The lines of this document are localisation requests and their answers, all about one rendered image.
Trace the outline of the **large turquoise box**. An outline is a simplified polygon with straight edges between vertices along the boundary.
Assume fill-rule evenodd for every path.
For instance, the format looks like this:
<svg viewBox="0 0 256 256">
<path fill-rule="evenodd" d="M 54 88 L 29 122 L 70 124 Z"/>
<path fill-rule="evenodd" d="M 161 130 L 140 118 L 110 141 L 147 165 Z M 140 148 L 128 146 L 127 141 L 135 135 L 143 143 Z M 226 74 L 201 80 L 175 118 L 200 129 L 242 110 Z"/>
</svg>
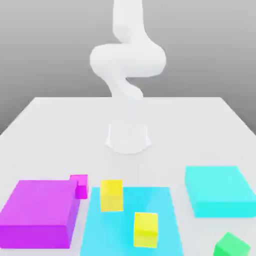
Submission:
<svg viewBox="0 0 256 256">
<path fill-rule="evenodd" d="M 187 166 L 184 183 L 197 218 L 256 217 L 256 194 L 236 166 Z"/>
</svg>

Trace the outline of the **small yellow cube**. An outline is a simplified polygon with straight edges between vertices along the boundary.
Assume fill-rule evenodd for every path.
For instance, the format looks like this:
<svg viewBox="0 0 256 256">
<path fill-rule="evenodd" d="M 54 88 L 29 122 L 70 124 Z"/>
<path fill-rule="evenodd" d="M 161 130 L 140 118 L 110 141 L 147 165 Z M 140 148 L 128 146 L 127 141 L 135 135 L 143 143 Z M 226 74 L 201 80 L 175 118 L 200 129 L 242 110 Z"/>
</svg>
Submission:
<svg viewBox="0 0 256 256">
<path fill-rule="evenodd" d="M 121 212 L 124 210 L 123 181 L 121 179 L 101 180 L 101 212 Z"/>
<path fill-rule="evenodd" d="M 133 245 L 142 248 L 157 248 L 158 214 L 152 212 L 135 212 L 133 228 Z"/>
</svg>

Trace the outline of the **small green cube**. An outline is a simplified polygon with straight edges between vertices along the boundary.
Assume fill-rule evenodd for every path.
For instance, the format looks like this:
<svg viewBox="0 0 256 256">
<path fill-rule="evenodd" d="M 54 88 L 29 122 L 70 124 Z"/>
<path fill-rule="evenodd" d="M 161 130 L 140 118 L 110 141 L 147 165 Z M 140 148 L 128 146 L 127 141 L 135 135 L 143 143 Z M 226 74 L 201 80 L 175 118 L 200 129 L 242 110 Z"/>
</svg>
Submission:
<svg viewBox="0 0 256 256">
<path fill-rule="evenodd" d="M 233 235 L 227 232 L 215 245 L 213 256 L 248 256 L 251 247 Z"/>
</svg>

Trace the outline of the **large sky blue box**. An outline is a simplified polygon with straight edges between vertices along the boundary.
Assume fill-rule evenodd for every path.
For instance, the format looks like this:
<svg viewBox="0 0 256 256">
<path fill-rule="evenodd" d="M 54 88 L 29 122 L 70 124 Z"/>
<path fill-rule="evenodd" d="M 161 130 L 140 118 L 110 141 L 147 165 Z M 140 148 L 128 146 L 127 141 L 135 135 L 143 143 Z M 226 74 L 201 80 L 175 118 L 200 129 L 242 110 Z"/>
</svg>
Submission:
<svg viewBox="0 0 256 256">
<path fill-rule="evenodd" d="M 156 248 L 134 246 L 136 212 L 158 215 Z M 168 187 L 124 187 L 123 211 L 102 212 L 100 188 L 93 187 L 80 256 L 184 256 Z"/>
</svg>

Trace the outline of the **large purple box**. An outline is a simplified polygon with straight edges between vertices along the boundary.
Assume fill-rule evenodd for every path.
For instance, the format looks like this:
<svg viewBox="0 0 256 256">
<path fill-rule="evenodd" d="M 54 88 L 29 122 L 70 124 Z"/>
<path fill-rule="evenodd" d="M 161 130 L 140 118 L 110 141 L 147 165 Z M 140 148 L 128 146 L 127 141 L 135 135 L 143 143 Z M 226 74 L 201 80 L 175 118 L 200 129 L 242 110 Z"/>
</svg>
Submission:
<svg viewBox="0 0 256 256">
<path fill-rule="evenodd" d="M 20 180 L 0 212 L 1 249 L 68 249 L 80 206 L 76 180 Z"/>
</svg>

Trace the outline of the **small magenta cube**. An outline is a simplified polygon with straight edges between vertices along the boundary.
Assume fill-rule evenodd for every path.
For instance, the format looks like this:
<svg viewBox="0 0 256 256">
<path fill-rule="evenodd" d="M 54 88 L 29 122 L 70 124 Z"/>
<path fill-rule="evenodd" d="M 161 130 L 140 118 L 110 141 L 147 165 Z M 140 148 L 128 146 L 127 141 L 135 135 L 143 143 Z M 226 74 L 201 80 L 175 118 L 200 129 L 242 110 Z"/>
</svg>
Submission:
<svg viewBox="0 0 256 256">
<path fill-rule="evenodd" d="M 89 194 L 89 183 L 87 174 L 73 174 L 69 177 L 70 180 L 77 181 L 75 196 L 79 200 L 85 200 Z"/>
</svg>

